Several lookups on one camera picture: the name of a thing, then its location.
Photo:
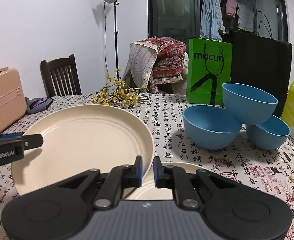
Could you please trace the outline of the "cream plate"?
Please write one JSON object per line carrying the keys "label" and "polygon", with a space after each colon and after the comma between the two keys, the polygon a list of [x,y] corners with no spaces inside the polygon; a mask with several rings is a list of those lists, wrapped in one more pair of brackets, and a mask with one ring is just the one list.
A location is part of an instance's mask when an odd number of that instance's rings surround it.
{"label": "cream plate", "polygon": [[142,156],[142,177],[154,158],[154,139],[134,114],[112,106],[81,105],[49,114],[25,135],[41,134],[40,148],[11,165],[17,192],[30,193],[91,168],[108,173]]}
{"label": "cream plate", "polygon": [[[162,163],[163,166],[173,165],[183,168],[187,173],[195,173],[199,168],[204,168],[189,163],[170,162]],[[170,189],[158,189],[155,187],[153,167],[150,168],[146,177],[142,181],[139,188],[125,189],[123,193],[124,200],[168,200],[172,198],[172,191]]]}

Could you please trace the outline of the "blue bowl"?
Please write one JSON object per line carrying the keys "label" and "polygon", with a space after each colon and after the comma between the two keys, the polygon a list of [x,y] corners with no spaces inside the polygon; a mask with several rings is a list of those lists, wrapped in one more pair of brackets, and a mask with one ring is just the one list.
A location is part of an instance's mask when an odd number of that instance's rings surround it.
{"label": "blue bowl", "polygon": [[278,105],[272,94],[241,83],[222,84],[222,98],[227,111],[246,125],[258,125],[271,117]]}
{"label": "blue bowl", "polygon": [[184,130],[190,141],[207,150],[229,146],[242,124],[226,109],[211,105],[192,105],[183,111]]}
{"label": "blue bowl", "polygon": [[275,115],[258,125],[246,125],[248,139],[262,150],[275,150],[291,134],[289,126]]}

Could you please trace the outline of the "blue bowl top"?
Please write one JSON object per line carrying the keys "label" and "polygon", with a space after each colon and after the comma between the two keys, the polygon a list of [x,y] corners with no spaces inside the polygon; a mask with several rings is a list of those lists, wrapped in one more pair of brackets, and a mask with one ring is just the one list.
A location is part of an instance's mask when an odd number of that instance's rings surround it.
{"label": "blue bowl top", "polygon": [[222,84],[222,98],[227,111],[246,125],[258,125],[271,117],[278,105],[272,94],[241,83]]}

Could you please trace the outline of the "pink small suitcase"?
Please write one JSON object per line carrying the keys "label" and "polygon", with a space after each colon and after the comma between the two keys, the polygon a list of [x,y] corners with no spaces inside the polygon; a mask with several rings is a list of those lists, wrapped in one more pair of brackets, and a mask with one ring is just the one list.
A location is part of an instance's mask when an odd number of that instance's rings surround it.
{"label": "pink small suitcase", "polygon": [[0,132],[24,116],[26,109],[18,70],[0,68]]}

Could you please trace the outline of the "grey purple cloth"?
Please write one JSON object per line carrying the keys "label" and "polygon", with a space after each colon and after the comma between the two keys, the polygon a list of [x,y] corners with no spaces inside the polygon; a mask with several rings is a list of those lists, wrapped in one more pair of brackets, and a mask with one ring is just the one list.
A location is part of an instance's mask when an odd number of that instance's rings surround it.
{"label": "grey purple cloth", "polygon": [[46,111],[53,101],[53,98],[48,97],[34,99],[25,97],[25,102],[27,105],[26,114],[36,114],[42,111]]}

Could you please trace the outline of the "yellow flower branch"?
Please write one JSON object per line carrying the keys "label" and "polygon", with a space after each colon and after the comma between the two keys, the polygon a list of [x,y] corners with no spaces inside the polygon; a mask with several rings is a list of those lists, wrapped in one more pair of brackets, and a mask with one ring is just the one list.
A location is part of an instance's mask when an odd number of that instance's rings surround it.
{"label": "yellow flower branch", "polygon": [[92,104],[126,109],[147,101],[144,93],[148,91],[148,88],[145,85],[132,88],[125,81],[111,76],[109,72],[106,73],[106,78],[106,85],[99,92],[92,95]]}

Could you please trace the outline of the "dark wooden chair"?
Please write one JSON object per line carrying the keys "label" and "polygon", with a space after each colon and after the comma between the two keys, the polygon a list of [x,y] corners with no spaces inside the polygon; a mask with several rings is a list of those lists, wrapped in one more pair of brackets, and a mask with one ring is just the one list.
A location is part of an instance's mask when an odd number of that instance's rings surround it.
{"label": "dark wooden chair", "polygon": [[40,63],[40,73],[47,97],[81,95],[74,54]]}

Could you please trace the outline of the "patterned blanket on chair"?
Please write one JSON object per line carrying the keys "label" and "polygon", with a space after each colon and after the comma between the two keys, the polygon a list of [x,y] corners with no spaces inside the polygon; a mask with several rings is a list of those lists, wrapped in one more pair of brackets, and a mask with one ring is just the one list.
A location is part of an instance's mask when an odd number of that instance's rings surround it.
{"label": "patterned blanket on chair", "polygon": [[186,44],[172,37],[132,42],[123,80],[133,88],[147,86],[152,94],[185,95],[188,54]]}

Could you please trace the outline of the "green paper bag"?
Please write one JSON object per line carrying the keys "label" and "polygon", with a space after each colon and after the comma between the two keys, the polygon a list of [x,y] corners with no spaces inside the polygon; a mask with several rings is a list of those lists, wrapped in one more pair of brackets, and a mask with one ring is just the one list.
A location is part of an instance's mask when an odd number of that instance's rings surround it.
{"label": "green paper bag", "polygon": [[189,40],[189,103],[223,105],[222,84],[231,79],[232,47],[230,43],[204,38]]}

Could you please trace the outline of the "black paper bag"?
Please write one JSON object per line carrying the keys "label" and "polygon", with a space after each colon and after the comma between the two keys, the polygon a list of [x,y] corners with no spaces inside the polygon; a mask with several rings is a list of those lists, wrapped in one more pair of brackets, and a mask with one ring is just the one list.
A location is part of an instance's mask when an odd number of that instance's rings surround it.
{"label": "black paper bag", "polygon": [[289,87],[292,44],[275,40],[271,25],[265,25],[269,38],[240,31],[223,35],[223,41],[231,43],[231,81],[262,89],[278,99],[273,114],[281,117]]}

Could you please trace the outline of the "hanging light blue shirt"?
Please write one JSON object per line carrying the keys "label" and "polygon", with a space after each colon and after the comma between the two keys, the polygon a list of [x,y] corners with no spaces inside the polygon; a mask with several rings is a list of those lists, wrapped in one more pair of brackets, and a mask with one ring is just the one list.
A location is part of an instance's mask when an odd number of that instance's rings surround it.
{"label": "hanging light blue shirt", "polygon": [[225,34],[223,26],[221,0],[203,0],[200,20],[200,36],[202,38],[222,42],[220,34]]}

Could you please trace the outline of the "dark framed glass door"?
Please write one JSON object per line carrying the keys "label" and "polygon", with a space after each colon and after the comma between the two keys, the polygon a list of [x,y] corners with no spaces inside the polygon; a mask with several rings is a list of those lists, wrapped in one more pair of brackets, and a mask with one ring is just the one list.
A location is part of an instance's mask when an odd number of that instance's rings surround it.
{"label": "dark framed glass door", "polygon": [[[203,0],[148,0],[149,38],[172,37],[186,44],[200,36],[200,20]],[[240,31],[269,38],[265,28],[271,25],[275,40],[288,40],[287,16],[284,0],[237,0],[235,18],[225,13],[226,0],[221,0],[223,26],[226,33]]]}

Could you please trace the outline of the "hanging pink garment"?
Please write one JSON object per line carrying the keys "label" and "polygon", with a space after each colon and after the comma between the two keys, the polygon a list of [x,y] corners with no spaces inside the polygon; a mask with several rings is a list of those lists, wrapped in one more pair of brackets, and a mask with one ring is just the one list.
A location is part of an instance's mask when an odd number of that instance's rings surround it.
{"label": "hanging pink garment", "polygon": [[235,18],[237,0],[226,0],[225,13],[228,17]]}

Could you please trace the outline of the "studio light on stand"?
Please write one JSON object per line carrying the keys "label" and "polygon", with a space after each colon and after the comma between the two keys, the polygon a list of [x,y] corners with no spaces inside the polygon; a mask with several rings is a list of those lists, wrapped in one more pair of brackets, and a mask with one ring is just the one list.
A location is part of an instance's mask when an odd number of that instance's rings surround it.
{"label": "studio light on stand", "polygon": [[114,46],[115,46],[115,70],[116,78],[120,80],[120,68],[119,68],[119,55],[118,55],[118,26],[117,26],[117,6],[118,0],[102,0],[103,1],[103,13],[104,13],[104,60],[106,65],[106,71],[108,72],[107,60],[106,60],[106,32],[107,32],[107,12],[106,5],[113,4],[114,8]]}

